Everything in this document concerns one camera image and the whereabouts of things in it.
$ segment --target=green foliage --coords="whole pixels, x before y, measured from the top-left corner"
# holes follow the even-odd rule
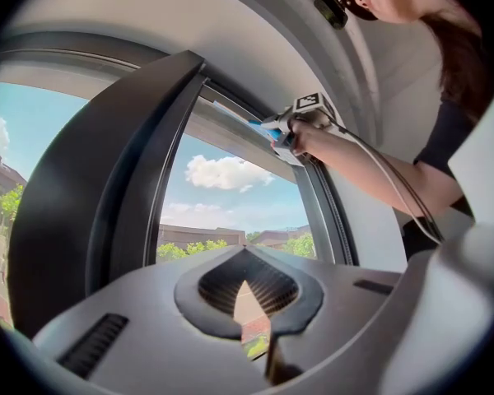
[[[183,249],[177,247],[174,243],[162,244],[157,248],[157,259],[161,259],[163,261],[176,260],[186,258],[187,256],[201,253],[206,250],[214,250],[226,246],[227,242],[225,240],[207,240],[207,244],[203,244],[201,241],[198,241],[197,243],[189,243],[187,250],[184,251]]]
[[[24,186],[18,184],[13,190],[3,194],[0,197],[0,209],[4,217],[10,221],[14,221],[22,194],[24,193]]]
[[[205,244],[203,244],[201,241],[198,241],[197,243],[190,243],[187,246],[187,253],[188,254],[197,254],[204,252],[205,249]]]
[[[225,240],[207,240],[207,250],[221,249],[222,247],[227,247],[227,242]]]
[[[157,257],[163,260],[176,260],[186,258],[187,253],[174,243],[162,244],[157,248]]]
[[[259,231],[254,231],[252,233],[248,233],[247,234],[247,241],[253,241],[254,239],[256,239],[256,237],[258,237],[261,233]]]
[[[251,340],[244,344],[244,352],[250,359],[255,359],[256,357],[262,355],[269,348],[269,342],[265,335],[260,335],[254,340]]]
[[[283,251],[304,258],[314,258],[315,244],[313,243],[313,235],[311,233],[305,233],[298,239],[288,240],[283,247]]]

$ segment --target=black shirt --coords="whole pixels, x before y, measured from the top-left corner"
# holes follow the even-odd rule
[[[424,162],[455,179],[448,160],[459,149],[474,128],[464,111],[455,102],[441,100],[436,124],[431,131],[426,146],[413,162]],[[467,200],[462,197],[452,207],[463,214],[473,216]]]

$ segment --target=grass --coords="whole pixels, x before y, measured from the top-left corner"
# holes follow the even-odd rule
[[[255,359],[256,357],[262,355],[269,348],[269,341],[267,336],[260,335],[255,339],[244,344],[244,351],[250,359]]]

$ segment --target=woman's arm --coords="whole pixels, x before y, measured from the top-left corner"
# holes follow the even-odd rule
[[[374,198],[409,214],[379,167],[357,144],[302,121],[294,121],[292,130],[296,134],[297,153],[307,152],[315,156]],[[384,156],[410,183],[432,214],[444,210],[463,196],[458,183],[438,169],[423,162],[413,165]],[[422,216],[410,193],[393,173],[391,176],[413,213]]]

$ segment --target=vent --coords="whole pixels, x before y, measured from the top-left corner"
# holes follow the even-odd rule
[[[198,292],[212,307],[233,316],[244,281],[268,317],[298,296],[298,285],[292,278],[246,250],[203,275]]]
[[[358,280],[353,282],[353,285],[381,295],[390,295],[391,292],[394,290],[392,286],[387,286],[386,284],[380,284],[379,282],[368,280]]]
[[[128,319],[119,314],[106,314],[64,354],[58,363],[86,379],[119,337]]]
[[[244,281],[271,321],[271,338],[303,332],[322,305],[324,293],[312,276],[254,246],[233,248],[187,271],[175,285],[175,303],[201,332],[240,340],[233,317]]]

